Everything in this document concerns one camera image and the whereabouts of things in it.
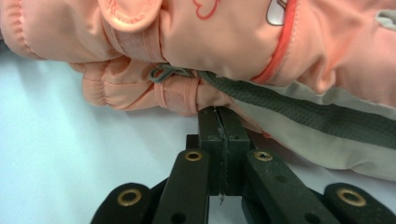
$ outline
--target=elastic cuff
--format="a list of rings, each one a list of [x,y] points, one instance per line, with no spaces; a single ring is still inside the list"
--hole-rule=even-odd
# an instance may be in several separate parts
[[[185,116],[196,114],[199,80],[198,77],[171,76],[163,83],[155,83],[158,105]]]

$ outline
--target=stitching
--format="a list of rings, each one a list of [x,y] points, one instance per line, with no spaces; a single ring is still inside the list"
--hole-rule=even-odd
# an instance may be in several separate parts
[[[117,9],[117,3],[115,0],[107,0],[108,7],[110,8],[110,14],[114,18],[116,18],[118,21],[122,21],[124,23],[128,24],[134,24],[139,21],[142,21],[145,19],[145,15],[149,12],[151,9],[151,6],[153,5],[153,0],[148,0],[146,4],[143,6],[143,10],[138,14],[137,16],[131,18],[128,16],[123,15],[119,10]]]
[[[293,44],[296,39],[297,27],[298,27],[298,22],[299,22],[299,18],[300,18],[300,4],[301,4],[301,1],[297,0],[297,6],[296,6],[296,10],[295,10],[296,15],[295,15],[295,19],[294,19],[293,30],[292,30],[291,40],[290,40],[290,43],[288,46],[288,51],[286,52],[281,65],[276,69],[275,74],[278,74],[279,71],[282,70],[283,66],[285,65],[286,60],[290,56],[291,48],[293,47]]]
[[[103,95],[103,103],[107,104],[107,97],[106,97],[106,91],[105,91],[105,82],[103,81],[103,78],[105,76],[106,70],[108,68],[108,66],[110,65],[110,61],[107,61],[104,68],[103,68],[103,72],[100,75],[100,84],[101,84],[101,89],[102,89],[102,95]]]
[[[27,50],[28,50],[30,53],[32,53],[33,55],[35,55],[35,56],[38,57],[38,58],[41,58],[40,56],[38,56],[36,53],[34,53],[34,52],[32,51],[32,49],[31,49],[31,48],[29,47],[29,45],[27,44],[26,39],[25,39],[25,37],[24,37],[24,35],[23,35],[23,28],[22,28],[22,22],[21,22],[21,18],[22,18],[22,2],[21,2],[21,0],[18,1],[18,7],[19,7],[19,13],[20,13],[20,15],[19,15],[19,17],[18,17],[18,24],[19,24],[20,29],[21,29],[21,38],[22,38],[22,42],[23,42],[24,46],[27,48]]]

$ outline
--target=black clamp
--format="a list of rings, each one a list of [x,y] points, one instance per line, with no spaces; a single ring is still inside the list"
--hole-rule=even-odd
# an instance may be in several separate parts
[[[207,223],[209,196],[242,196],[248,223],[396,223],[382,203],[357,187],[307,188],[272,151],[255,148],[237,115],[224,107],[199,113],[168,179],[153,189],[114,189],[92,219],[102,223]]]

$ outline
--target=jacket sleeve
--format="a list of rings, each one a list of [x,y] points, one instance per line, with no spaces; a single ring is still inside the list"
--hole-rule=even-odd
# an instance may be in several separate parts
[[[106,36],[97,0],[1,0],[0,17],[7,45],[23,57],[70,63],[120,57]]]

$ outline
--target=red embroidered design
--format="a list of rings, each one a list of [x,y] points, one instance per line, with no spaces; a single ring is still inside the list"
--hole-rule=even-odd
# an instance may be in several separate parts
[[[215,14],[218,3],[220,3],[221,0],[210,0],[206,1],[206,3],[199,3],[199,0],[192,0],[192,2],[197,7],[195,11],[197,17],[204,21],[211,18],[213,14]]]

